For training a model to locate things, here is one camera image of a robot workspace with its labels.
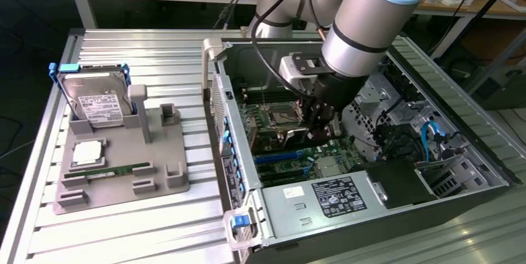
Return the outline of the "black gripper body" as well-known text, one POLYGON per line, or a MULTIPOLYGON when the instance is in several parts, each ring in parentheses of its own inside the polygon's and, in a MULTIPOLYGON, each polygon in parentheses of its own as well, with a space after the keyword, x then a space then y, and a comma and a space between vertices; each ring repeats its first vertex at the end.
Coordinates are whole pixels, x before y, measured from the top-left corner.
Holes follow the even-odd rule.
POLYGON ((337 73, 319 74, 314 83, 314 107, 329 107, 341 113, 355 99, 367 79, 369 75, 346 77, 337 73))

